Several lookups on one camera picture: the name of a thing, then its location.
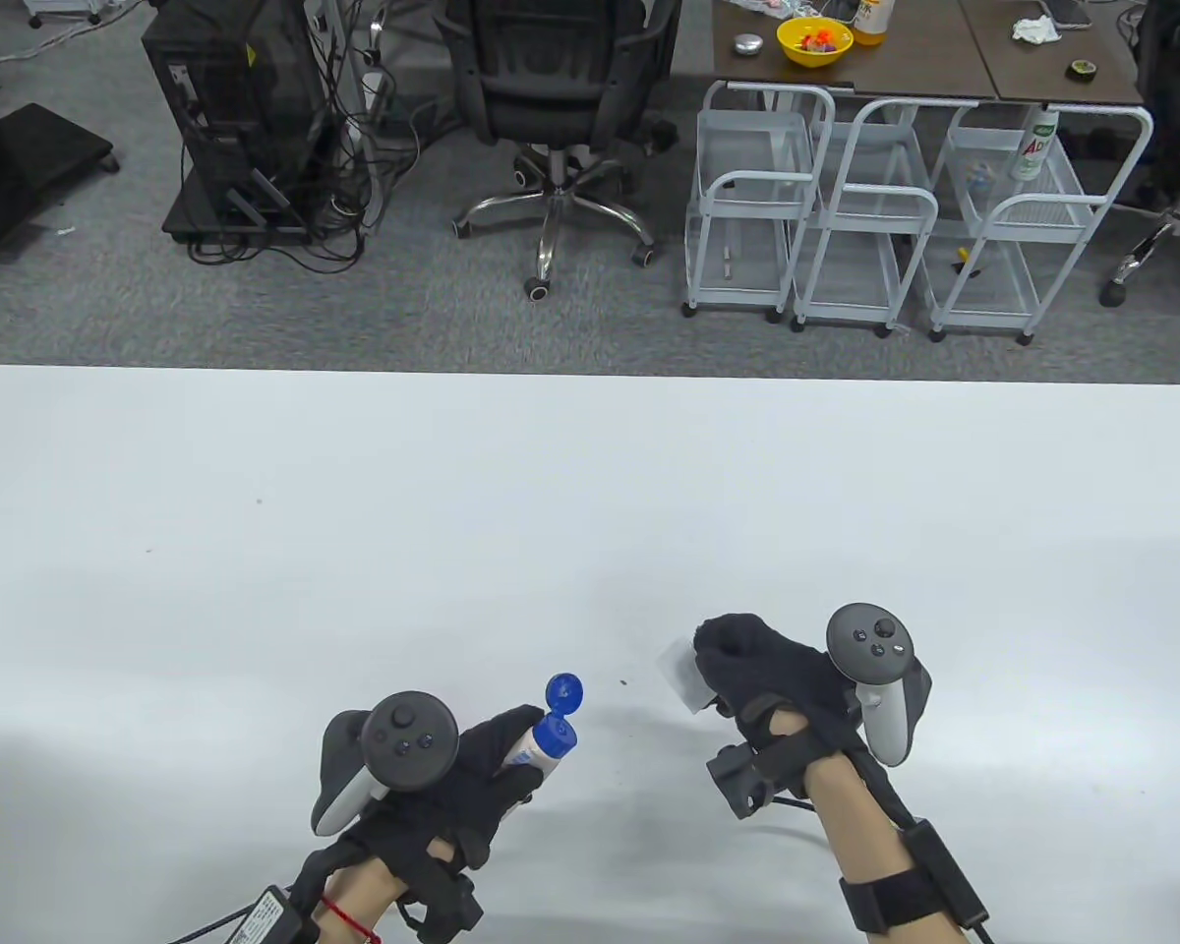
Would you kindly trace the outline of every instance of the blue bottle cap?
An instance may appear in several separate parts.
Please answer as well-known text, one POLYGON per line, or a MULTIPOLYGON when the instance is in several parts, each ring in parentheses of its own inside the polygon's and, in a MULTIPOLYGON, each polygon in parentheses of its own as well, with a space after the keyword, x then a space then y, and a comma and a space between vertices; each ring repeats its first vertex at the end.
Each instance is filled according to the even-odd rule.
POLYGON ((582 696, 585 689, 582 688, 582 680, 572 673, 559 673, 553 675, 545 684, 545 706, 552 715, 568 717, 578 707, 582 707, 582 696))
POLYGON ((533 725, 533 741, 552 760, 559 760, 577 747, 577 733, 559 715, 546 715, 533 725))

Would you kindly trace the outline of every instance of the office chair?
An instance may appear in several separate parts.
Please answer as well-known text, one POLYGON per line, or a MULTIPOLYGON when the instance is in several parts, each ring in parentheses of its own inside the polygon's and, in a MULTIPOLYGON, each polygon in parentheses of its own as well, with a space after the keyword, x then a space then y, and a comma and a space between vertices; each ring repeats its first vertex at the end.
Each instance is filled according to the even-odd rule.
POLYGON ((1133 53, 1136 83, 1145 104, 1153 112, 1158 144, 1150 179, 1140 192, 1145 198, 1161 192, 1168 208, 1159 215, 1147 215, 1155 216, 1155 228, 1122 257, 1115 274, 1101 288, 1097 301, 1108 309, 1116 309, 1125 302, 1128 297, 1126 281, 1147 263, 1162 240, 1180 235, 1180 0, 1148 0, 1133 53))
POLYGON ((621 181, 621 162, 603 157, 581 169, 570 150, 603 152, 643 122, 648 94, 666 72, 676 0, 657 0, 645 26, 627 22, 618 0, 437 0, 433 21, 451 50, 455 100, 484 144, 512 140, 519 192, 486 197, 452 225, 460 240, 474 217, 497 206, 542 206, 536 275, 524 293, 540 301, 551 288, 559 224, 573 208, 628 227, 638 244, 634 263, 647 267, 656 240, 632 210, 591 191, 621 181), (545 150, 535 160, 531 149, 545 150))

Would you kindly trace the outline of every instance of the desk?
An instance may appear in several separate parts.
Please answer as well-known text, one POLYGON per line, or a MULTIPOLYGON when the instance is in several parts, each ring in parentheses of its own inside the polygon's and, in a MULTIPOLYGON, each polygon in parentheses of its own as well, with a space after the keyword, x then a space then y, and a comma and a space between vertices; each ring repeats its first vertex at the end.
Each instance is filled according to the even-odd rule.
POLYGON ((653 663, 856 599, 935 676, 892 781, 996 939, 1180 944, 1180 387, 0 368, 0 940, 184 935, 319 845, 335 712, 576 670, 472 944, 864 944, 653 663))
POLYGON ((854 45, 841 59, 824 68, 796 66, 782 54, 774 37, 779 22, 726 0, 712 0, 713 71, 716 77, 841 86, 873 98, 996 98, 971 27, 953 0, 905 0, 892 13, 885 44, 874 50, 854 45), (735 54, 734 37, 740 33, 755 33, 765 40, 759 55, 735 54))
POLYGON ((1142 104, 1136 83, 1126 76, 1096 24, 1083 31, 1061 31, 1057 44, 1020 44, 1011 39, 1014 22, 1040 17, 1038 4, 1030 0, 959 0, 959 4, 998 98, 1012 103, 1142 104), (1093 81, 1066 77, 1067 66, 1076 59, 1097 64, 1093 81))

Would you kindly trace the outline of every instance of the chrome chair base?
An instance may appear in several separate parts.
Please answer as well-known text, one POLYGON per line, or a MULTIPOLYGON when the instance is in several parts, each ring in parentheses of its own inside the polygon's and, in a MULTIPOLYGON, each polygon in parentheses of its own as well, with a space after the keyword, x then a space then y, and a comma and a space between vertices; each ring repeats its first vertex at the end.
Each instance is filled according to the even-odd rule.
POLYGON ((599 216, 608 216, 628 227, 630 232, 638 240, 634 248, 635 266, 647 269, 653 264, 656 256, 656 240, 653 238, 647 224, 636 212, 620 203, 612 203, 591 194, 588 188, 592 184, 603 183, 611 176, 625 175, 625 166, 616 158, 605 157, 596 162, 589 170, 577 175, 569 173, 568 152, 550 152, 550 166, 539 168, 536 162, 526 157, 523 152, 516 158, 517 179, 523 177, 527 181, 536 181, 535 185, 519 192, 499 194, 498 197, 486 197, 484 201, 473 203, 467 210, 460 212, 459 217, 452 222, 454 234, 460 240, 466 240, 472 235, 472 223, 474 217, 483 215, 487 210, 498 206, 530 205, 544 208, 542 216, 542 232, 537 240, 537 264, 531 278, 524 281, 524 295, 531 301, 539 302, 550 295, 551 270, 555 266, 555 247, 559 237, 559 227, 563 225, 564 216, 570 215, 575 208, 598 212, 599 216))

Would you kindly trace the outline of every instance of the hand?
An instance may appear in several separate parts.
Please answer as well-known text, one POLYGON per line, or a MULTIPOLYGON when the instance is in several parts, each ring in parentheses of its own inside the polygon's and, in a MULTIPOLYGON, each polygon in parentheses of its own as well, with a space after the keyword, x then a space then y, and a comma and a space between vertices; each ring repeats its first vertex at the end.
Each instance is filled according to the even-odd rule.
POLYGON ((847 700, 852 681, 827 653, 788 640, 760 616, 728 612, 708 620, 694 632, 694 655, 699 674, 758 750, 775 740, 769 720, 782 706, 792 706, 832 743, 857 738, 847 700))
POLYGON ((513 767, 499 773, 507 752, 545 713, 522 704, 467 729, 450 773, 427 789, 389 792, 367 806, 345 838, 366 846, 396 877, 417 856, 428 856, 430 841, 447 841, 454 858, 451 872, 480 868, 502 818, 542 786, 540 769, 513 767))

